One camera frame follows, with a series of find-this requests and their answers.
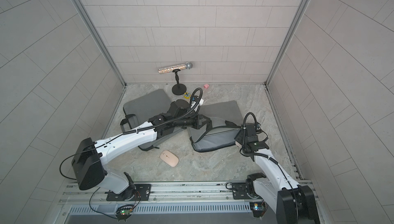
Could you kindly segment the grey laptop bag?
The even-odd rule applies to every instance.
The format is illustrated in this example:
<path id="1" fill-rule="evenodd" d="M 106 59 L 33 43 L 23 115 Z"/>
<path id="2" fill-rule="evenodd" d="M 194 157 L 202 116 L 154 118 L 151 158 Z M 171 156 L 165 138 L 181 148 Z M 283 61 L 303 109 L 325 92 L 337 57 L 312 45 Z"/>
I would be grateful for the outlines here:
<path id="1" fill-rule="evenodd" d="M 171 100 L 163 89 L 155 90 L 147 95 L 124 104 L 125 118 L 120 127 L 123 132 L 136 128 L 148 119 L 169 110 Z"/>
<path id="2" fill-rule="evenodd" d="M 199 114 L 210 121 L 200 129 L 188 128 L 189 139 L 196 152 L 211 152 L 235 145 L 235 137 L 243 122 L 235 100 L 203 105 Z"/>

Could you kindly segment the circuit board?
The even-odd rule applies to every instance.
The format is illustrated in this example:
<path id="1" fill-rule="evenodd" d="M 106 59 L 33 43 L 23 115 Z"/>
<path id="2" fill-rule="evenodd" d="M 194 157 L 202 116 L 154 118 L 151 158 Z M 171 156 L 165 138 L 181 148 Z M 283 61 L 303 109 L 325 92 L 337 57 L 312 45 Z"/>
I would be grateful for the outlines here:
<path id="1" fill-rule="evenodd" d="M 254 218 L 262 218 L 267 211 L 266 202 L 250 202 L 250 209 Z"/>
<path id="2" fill-rule="evenodd" d="M 126 221 L 133 214 L 133 210 L 134 210 L 133 204 L 127 204 L 121 206 L 116 210 L 116 218 L 118 219 L 118 221 Z"/>

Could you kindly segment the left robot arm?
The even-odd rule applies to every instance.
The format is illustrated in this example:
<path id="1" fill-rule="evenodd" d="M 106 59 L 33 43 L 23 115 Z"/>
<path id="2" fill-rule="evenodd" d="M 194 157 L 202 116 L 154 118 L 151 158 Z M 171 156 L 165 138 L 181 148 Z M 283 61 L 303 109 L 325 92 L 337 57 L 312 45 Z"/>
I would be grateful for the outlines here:
<path id="1" fill-rule="evenodd" d="M 201 129 L 211 120 L 200 115 L 199 108 L 196 102 L 183 108 L 174 101 L 168 112 L 156 115 L 130 131 L 108 139 L 81 141 L 71 162 L 79 189 L 86 191 L 101 187 L 122 194 L 133 188 L 129 174 L 118 174 L 107 164 L 127 151 L 172 134 L 176 128 Z"/>

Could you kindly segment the left circuit board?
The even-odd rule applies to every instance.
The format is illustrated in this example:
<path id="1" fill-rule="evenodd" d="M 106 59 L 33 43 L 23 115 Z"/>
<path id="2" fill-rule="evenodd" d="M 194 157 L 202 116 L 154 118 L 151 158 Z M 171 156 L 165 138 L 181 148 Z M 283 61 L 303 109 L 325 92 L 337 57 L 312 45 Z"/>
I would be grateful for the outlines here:
<path id="1" fill-rule="evenodd" d="M 116 218 L 118 219 L 118 221 L 126 221 L 133 214 L 133 210 L 134 210 L 133 204 L 127 204 L 121 206 L 116 210 Z"/>

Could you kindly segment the black microphone stand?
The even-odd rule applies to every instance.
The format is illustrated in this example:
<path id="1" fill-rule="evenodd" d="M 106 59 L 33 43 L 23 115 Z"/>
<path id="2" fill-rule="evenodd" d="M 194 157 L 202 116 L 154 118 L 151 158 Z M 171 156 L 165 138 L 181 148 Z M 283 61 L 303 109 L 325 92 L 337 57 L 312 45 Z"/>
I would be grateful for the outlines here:
<path id="1" fill-rule="evenodd" d="M 175 80 L 176 84 L 172 87 L 172 93 L 177 96 L 184 95 L 184 93 L 187 91 L 187 87 L 184 84 L 180 83 L 179 75 L 178 72 L 180 72 L 180 69 L 174 69 L 172 72 L 175 74 Z"/>

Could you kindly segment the left pink computer mouse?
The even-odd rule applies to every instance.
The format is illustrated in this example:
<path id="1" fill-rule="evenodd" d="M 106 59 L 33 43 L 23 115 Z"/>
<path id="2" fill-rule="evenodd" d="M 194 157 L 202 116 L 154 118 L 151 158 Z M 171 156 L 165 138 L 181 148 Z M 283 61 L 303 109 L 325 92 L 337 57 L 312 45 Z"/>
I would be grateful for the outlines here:
<path id="1" fill-rule="evenodd" d="M 160 154 L 160 159 L 173 168 L 176 167 L 179 163 L 179 158 L 168 150 L 164 150 Z"/>

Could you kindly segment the right circuit board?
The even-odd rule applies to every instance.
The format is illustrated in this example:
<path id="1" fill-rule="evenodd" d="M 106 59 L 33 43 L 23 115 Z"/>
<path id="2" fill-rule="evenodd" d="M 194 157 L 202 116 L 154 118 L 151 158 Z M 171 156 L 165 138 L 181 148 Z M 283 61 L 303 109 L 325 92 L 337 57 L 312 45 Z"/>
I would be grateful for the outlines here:
<path id="1" fill-rule="evenodd" d="M 254 218 L 262 218 L 267 211 L 266 202 L 250 202 L 250 209 Z"/>

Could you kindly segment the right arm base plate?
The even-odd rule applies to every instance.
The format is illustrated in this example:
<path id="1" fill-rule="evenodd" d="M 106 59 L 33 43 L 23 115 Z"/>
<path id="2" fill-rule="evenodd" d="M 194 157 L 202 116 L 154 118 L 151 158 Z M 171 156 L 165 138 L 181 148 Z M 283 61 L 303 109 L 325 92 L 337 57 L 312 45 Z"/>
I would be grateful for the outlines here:
<path id="1" fill-rule="evenodd" d="M 255 199 L 247 192 L 246 183 L 230 183 L 234 200 Z"/>

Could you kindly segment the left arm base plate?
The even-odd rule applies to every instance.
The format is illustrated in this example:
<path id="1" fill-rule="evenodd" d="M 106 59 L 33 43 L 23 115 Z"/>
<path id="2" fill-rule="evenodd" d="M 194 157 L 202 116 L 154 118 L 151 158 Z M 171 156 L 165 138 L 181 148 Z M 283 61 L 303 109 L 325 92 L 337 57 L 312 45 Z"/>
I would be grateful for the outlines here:
<path id="1" fill-rule="evenodd" d="M 147 201 L 151 192 L 151 184 L 136 184 L 126 188 L 122 193 L 105 192 L 107 201 Z"/>

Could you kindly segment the aluminium mounting rail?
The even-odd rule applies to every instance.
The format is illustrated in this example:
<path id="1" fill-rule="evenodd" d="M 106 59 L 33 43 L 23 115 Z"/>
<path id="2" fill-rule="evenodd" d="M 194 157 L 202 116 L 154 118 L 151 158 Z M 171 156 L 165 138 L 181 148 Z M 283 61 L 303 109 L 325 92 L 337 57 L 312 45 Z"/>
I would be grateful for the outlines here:
<path id="1" fill-rule="evenodd" d="M 78 189 L 77 184 L 68 184 L 55 203 L 58 204 L 91 204 L 100 203 L 168 203 L 168 202 L 219 202 L 233 201 L 231 182 L 227 181 L 178 181 L 178 182 L 142 182 L 136 184 L 151 184 L 151 192 L 147 201 L 107 201 L 109 190 L 94 187 L 87 191 Z M 244 201 L 259 201 L 261 197 Z"/>

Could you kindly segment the glitter microphone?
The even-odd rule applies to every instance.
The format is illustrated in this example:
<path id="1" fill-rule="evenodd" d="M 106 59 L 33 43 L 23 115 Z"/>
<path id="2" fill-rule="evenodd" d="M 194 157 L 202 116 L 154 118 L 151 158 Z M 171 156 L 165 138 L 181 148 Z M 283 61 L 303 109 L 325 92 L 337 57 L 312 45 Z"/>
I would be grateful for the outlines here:
<path id="1" fill-rule="evenodd" d="M 175 70 L 190 70 L 193 68 L 193 64 L 191 62 L 186 62 L 186 63 L 182 63 L 182 64 L 177 64 L 177 65 L 172 65 L 169 67 L 164 67 L 164 68 L 160 68 L 158 69 L 158 73 L 159 74 L 166 74 L 166 73 L 171 73 Z"/>

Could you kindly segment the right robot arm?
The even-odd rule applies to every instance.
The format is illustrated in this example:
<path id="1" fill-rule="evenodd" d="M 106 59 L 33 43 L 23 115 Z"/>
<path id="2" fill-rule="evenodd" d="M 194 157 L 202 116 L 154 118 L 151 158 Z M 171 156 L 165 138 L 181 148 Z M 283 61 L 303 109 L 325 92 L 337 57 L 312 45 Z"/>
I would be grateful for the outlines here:
<path id="1" fill-rule="evenodd" d="M 278 224 L 319 224 L 314 192 L 284 170 L 266 140 L 259 141 L 260 131 L 258 123 L 245 123 L 235 137 L 241 146 L 240 153 L 251 158 L 263 171 L 248 176 L 248 194 L 261 197 L 275 212 Z"/>

